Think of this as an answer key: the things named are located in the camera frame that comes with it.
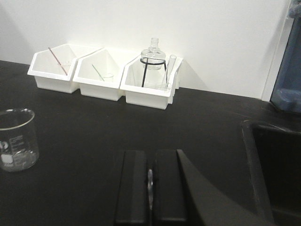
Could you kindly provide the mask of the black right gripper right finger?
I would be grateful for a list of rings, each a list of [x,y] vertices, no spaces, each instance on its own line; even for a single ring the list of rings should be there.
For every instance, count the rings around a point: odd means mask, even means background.
[[[272,226],[212,185],[178,150],[158,150],[154,162],[153,225]]]

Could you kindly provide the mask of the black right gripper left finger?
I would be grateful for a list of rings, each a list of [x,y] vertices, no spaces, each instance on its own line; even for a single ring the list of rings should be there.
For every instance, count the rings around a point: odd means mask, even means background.
[[[144,151],[124,151],[115,224],[148,224],[147,157]]]

